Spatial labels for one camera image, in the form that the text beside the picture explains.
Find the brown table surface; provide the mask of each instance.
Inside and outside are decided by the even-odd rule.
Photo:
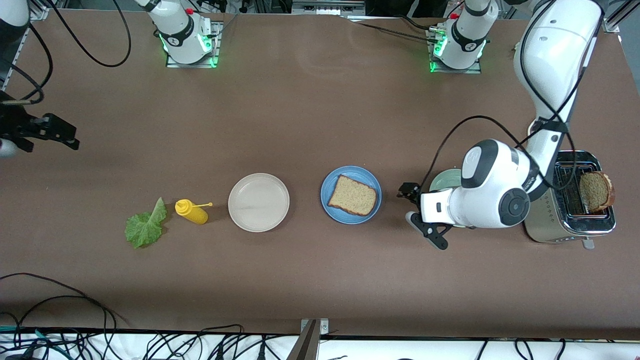
[[[96,57],[122,57],[117,13],[65,15]],[[36,141],[33,153],[0,161],[2,274],[68,283],[132,328],[239,322],[296,332],[300,318],[320,317],[337,334],[640,337],[640,102],[617,35],[600,36],[572,120],[577,147],[613,178],[615,232],[587,251],[533,242],[521,225],[455,229],[449,249],[437,251],[404,221],[413,206],[396,190],[422,178],[464,117],[493,116],[524,137],[534,108],[512,48],[526,22],[496,22],[483,73],[459,75],[429,73],[422,42],[332,16],[241,15],[225,31],[217,69],[166,69],[148,15],[126,17],[133,50],[117,69],[91,62],[54,14],[36,24],[55,65],[45,101],[28,110],[73,123],[81,147]],[[401,20],[374,23],[419,35]],[[34,37],[18,65],[44,76]],[[28,90],[12,76],[10,94]],[[436,170],[459,166],[485,138],[508,142],[491,123],[471,122]],[[324,177],[343,165],[365,167],[383,188],[365,224],[339,224],[319,201]],[[258,234],[226,209],[233,185],[255,172],[279,177],[291,194],[283,223]],[[203,226],[170,215],[156,244],[134,250],[125,221],[160,196],[170,209],[181,198],[216,207]],[[0,283],[0,307],[20,313],[62,293],[14,278]],[[57,300],[25,325],[101,321],[95,308]]]

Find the slice of bread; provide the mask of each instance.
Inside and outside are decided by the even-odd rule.
[[[352,215],[365,217],[371,213],[377,200],[378,194],[374,188],[340,175],[328,205]]]
[[[594,171],[580,176],[580,196],[589,211],[593,213],[613,205],[616,200],[616,191],[607,174]]]

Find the lettuce leaf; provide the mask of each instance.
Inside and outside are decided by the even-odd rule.
[[[124,235],[135,249],[155,243],[162,235],[162,221],[166,219],[166,207],[158,199],[152,212],[133,215],[127,219]]]

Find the stainless steel toaster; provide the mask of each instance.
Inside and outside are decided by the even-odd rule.
[[[609,234],[616,227],[613,207],[589,213],[580,196],[580,175],[599,171],[600,163],[586,151],[575,152],[575,177],[564,190],[548,189],[531,202],[524,226],[529,236],[541,243],[562,243],[582,240],[586,249],[593,248],[593,237]],[[560,151],[554,167],[554,183],[565,184],[573,166],[573,151]]]

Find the mustard bottle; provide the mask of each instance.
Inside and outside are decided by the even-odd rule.
[[[182,199],[175,203],[175,212],[198,225],[202,225],[209,219],[209,214],[201,209],[202,206],[213,206],[213,203],[194,205],[190,200]]]

